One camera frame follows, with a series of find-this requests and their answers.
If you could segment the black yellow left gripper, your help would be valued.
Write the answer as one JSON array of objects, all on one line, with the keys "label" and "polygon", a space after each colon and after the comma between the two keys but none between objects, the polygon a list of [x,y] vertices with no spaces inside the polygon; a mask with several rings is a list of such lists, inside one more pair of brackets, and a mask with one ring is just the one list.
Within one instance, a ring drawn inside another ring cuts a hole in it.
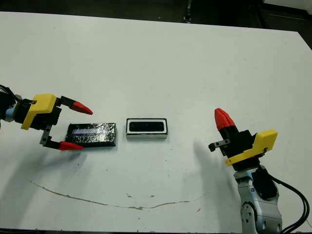
[{"label": "black yellow left gripper", "polygon": [[14,111],[13,121],[20,123],[23,130],[30,128],[42,130],[40,144],[47,148],[61,151],[82,150],[83,146],[61,141],[56,142],[50,136],[52,126],[56,125],[61,113],[59,106],[64,105],[76,112],[92,115],[93,111],[82,103],[73,99],[61,96],[57,98],[53,94],[35,95],[32,100],[21,100]]}]

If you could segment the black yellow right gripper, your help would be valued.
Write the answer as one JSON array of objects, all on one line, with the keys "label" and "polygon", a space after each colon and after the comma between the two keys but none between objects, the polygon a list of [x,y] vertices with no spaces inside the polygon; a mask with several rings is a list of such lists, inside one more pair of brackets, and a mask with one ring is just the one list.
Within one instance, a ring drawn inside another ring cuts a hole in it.
[{"label": "black yellow right gripper", "polygon": [[239,131],[228,113],[221,108],[214,111],[216,127],[223,140],[208,145],[213,152],[219,148],[227,157],[226,165],[232,166],[235,171],[243,171],[257,167],[259,158],[273,149],[278,132],[267,130],[254,135],[248,130]]}]

